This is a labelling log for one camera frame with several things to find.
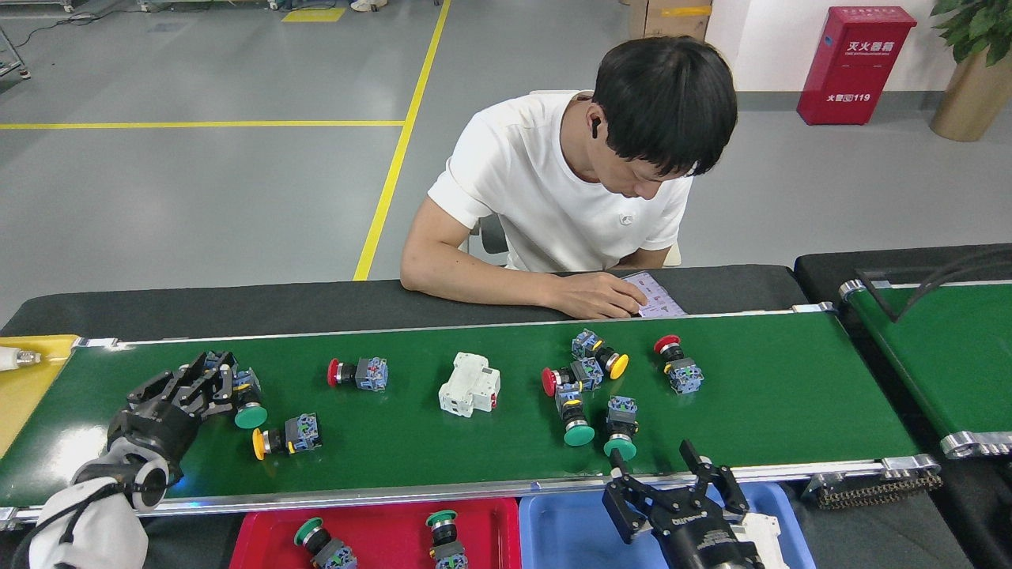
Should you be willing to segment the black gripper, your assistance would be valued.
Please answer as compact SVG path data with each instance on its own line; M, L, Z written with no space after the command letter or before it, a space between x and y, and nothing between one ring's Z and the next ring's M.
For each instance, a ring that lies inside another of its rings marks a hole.
M237 360L232 352L204 352L190 364L163 371L126 394L126 404L112 418L106 450L120 439L165 458L171 475L198 435L200 421L213 415L233 417L237 411L232 380ZM189 413L177 405L189 405Z
M695 476L690 494L657 489L612 469L602 503L621 539L630 545L649 529L670 568L762 568L755 544L739 541L723 517L723 509L737 516L750 512L734 473L704 460L690 440L681 443L681 458ZM723 508L706 497L711 484Z

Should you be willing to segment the person's right hand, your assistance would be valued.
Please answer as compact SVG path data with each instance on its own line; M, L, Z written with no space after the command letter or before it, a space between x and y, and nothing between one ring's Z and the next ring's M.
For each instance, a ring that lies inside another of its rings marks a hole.
M647 305L635 286L610 273L549 275L538 305L575 319L625 319Z

